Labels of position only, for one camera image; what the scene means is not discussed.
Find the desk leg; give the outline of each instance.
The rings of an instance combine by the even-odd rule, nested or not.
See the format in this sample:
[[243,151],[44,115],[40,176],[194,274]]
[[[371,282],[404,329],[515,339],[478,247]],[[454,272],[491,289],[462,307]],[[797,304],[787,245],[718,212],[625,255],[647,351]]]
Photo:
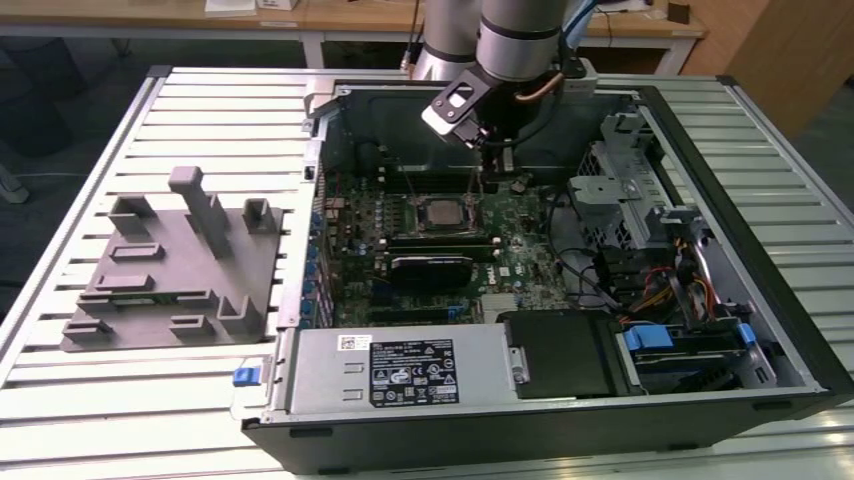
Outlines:
[[307,68],[324,68],[323,64],[323,32],[302,32],[299,40],[303,42]]
[[695,38],[673,39],[673,44],[670,45],[667,52],[665,52],[662,61],[655,69],[655,75],[679,75],[695,43]]

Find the wooden desk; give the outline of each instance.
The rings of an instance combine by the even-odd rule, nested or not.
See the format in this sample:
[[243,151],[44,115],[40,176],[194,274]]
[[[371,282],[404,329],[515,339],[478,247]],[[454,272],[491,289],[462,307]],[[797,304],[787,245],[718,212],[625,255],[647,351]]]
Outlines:
[[[663,5],[666,0],[657,0]],[[292,11],[206,18],[204,0],[1,0],[4,35],[298,40],[307,65],[323,68],[324,41],[406,42],[412,0],[303,0]],[[651,18],[649,12],[594,17],[585,47],[666,50],[657,73],[678,74],[706,29]]]

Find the open computer tower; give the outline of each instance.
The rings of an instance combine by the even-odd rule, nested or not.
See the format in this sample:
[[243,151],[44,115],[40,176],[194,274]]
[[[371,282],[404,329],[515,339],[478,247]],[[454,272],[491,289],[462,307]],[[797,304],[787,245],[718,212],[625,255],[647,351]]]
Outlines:
[[284,468],[693,449],[850,399],[658,90],[565,98],[483,171],[420,122],[440,88],[340,82],[311,125],[300,325],[243,423]]

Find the metal slatted table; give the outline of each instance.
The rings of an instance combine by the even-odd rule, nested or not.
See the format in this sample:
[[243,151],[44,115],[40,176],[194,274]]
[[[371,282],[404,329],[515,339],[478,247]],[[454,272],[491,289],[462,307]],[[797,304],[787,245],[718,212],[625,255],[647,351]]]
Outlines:
[[[155,208],[174,166],[198,165],[224,206],[264,196],[299,218],[307,85],[323,78],[398,78],[382,71],[176,68],[148,78],[0,329],[3,478],[291,478],[243,436],[263,387],[235,390],[232,371],[272,343],[65,354],[61,331],[113,226],[115,196]],[[854,219],[741,89],[714,78],[605,76],[654,84],[813,315],[854,370]],[[683,199],[678,173],[670,175]],[[270,315],[296,265],[283,236]],[[854,413],[843,406],[765,425],[711,449],[363,474],[360,478],[850,478]]]

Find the warning label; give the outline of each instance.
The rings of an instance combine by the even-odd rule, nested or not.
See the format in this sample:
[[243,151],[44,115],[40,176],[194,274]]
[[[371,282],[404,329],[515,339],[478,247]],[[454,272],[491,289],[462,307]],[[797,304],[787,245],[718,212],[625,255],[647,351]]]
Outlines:
[[459,403],[451,340],[371,343],[371,405]]

